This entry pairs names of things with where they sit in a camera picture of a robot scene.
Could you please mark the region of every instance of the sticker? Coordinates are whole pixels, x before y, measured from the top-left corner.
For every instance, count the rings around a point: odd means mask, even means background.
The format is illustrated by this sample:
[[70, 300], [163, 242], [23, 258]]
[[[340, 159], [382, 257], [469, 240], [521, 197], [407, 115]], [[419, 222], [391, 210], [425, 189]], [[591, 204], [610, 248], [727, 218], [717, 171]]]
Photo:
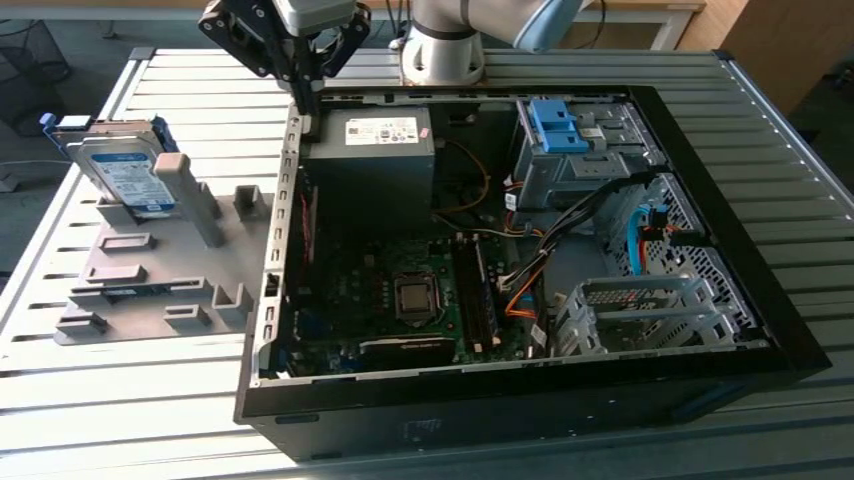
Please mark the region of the sticker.
[[546, 348], [546, 332], [543, 332], [543, 329], [539, 328], [537, 324], [531, 327], [531, 338], [541, 347]]
[[107, 290], [107, 295], [136, 295], [136, 290]]
[[505, 194], [505, 208], [511, 212], [517, 211], [517, 196], [513, 193]]
[[605, 138], [605, 133], [602, 133], [602, 129], [599, 127], [581, 128], [579, 131], [585, 138]]
[[347, 145], [398, 145], [419, 142], [415, 117], [354, 118], [347, 121], [345, 128]]
[[155, 215], [175, 208], [175, 199], [151, 171], [152, 163], [144, 153], [96, 153], [92, 165], [130, 208]]

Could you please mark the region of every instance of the motherboard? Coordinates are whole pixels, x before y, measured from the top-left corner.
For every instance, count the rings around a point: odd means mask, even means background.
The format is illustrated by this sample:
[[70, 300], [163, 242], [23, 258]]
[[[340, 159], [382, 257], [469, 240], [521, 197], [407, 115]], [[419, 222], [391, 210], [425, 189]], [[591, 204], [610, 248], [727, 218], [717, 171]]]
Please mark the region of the motherboard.
[[522, 358], [525, 323], [494, 297], [507, 269], [498, 236], [340, 247], [316, 269], [322, 293], [295, 315], [298, 376]]

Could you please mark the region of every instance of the blue latch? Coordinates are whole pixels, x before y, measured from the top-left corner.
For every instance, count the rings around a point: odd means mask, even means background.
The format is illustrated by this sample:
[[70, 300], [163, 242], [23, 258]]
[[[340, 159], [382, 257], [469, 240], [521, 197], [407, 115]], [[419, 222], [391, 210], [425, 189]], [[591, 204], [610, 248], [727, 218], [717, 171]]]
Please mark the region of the blue latch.
[[587, 153], [590, 144], [575, 130], [575, 116], [563, 100], [531, 100], [531, 120], [543, 137], [546, 153]]

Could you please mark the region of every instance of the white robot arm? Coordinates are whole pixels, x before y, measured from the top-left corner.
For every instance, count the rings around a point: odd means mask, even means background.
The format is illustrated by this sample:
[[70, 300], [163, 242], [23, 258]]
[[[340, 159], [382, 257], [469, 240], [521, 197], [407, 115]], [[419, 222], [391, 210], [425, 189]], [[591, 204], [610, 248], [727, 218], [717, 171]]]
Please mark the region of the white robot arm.
[[531, 53], [563, 38], [593, 0], [413, 0], [413, 31], [402, 55], [413, 85], [466, 85], [483, 76], [479, 32]]

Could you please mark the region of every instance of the workbench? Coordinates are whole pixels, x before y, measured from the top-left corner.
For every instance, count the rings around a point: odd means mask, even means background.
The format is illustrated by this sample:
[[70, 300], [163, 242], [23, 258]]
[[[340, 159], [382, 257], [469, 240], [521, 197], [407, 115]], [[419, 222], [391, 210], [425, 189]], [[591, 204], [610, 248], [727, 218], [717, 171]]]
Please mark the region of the workbench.
[[[487, 64], [497, 85], [659, 89], [833, 368], [675, 428], [295, 465], [232, 422], [243, 335], [54, 343], [100, 223], [75, 166], [0, 297], [0, 477], [852, 478], [854, 200], [738, 65], [710, 53], [509, 50]], [[361, 51], [330, 83], [397, 85], [397, 57]], [[222, 51], [138, 49], [100, 117], [159, 113], [215, 194], [271, 192], [288, 103]]]
[[[393, 0], [397, 14], [403, 0]], [[208, 0], [0, 0], [0, 18], [40, 20], [199, 20]], [[363, 0], [374, 20], [389, 20], [385, 0]], [[677, 48], [691, 15], [706, 0], [607, 0], [609, 23], [661, 25], [651, 50]], [[575, 22], [599, 23], [599, 4], [578, 14]]]

